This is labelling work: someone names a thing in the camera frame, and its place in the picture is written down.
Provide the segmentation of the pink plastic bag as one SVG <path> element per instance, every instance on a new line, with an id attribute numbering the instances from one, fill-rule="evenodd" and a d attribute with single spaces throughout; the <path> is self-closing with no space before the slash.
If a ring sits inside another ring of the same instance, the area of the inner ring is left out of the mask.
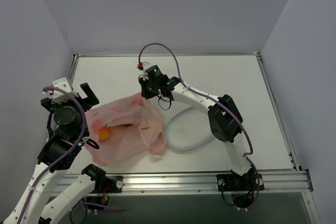
<path id="1" fill-rule="evenodd" d="M 89 138 L 99 145 L 86 149 L 92 161 L 108 166 L 142 152 L 161 155 L 166 148 L 164 125 L 150 100 L 140 93 L 101 105 L 86 112 Z M 110 128 L 110 137 L 99 142 L 98 131 Z"/>

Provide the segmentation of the orange fake peach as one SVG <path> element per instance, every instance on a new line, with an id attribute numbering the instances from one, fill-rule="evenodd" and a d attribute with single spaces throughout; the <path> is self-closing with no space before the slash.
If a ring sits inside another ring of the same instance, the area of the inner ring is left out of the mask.
<path id="1" fill-rule="evenodd" d="M 110 137 L 110 128 L 103 127 L 98 131 L 99 142 L 106 141 Z"/>

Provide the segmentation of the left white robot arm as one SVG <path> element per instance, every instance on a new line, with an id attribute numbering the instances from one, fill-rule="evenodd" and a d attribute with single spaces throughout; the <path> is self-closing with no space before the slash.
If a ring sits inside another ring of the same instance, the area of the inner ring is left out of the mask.
<path id="1" fill-rule="evenodd" d="M 79 177 L 54 200 L 50 200 L 59 181 L 72 166 L 85 144 L 98 149 L 89 138 L 85 112 L 99 100 L 87 83 L 80 85 L 82 98 L 66 78 L 44 87 L 50 98 L 41 100 L 49 112 L 48 140 L 37 157 L 34 173 L 11 214 L 4 223 L 57 223 L 83 197 L 104 189 L 106 172 L 94 164 L 86 166 Z"/>

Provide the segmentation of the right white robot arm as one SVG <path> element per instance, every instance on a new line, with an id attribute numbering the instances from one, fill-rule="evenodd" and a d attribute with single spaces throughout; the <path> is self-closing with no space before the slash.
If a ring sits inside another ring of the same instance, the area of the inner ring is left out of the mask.
<path id="1" fill-rule="evenodd" d="M 181 78 L 169 78 L 157 65 L 149 62 L 140 62 L 137 68 L 142 71 L 138 77 L 142 97 L 167 98 L 169 102 L 182 102 L 206 114 L 211 133 L 226 147 L 232 172 L 241 177 L 248 173 L 257 174 L 255 165 L 248 158 L 253 153 L 250 138 L 242 125 L 243 118 L 230 96 L 218 97 L 202 92 L 187 85 Z"/>

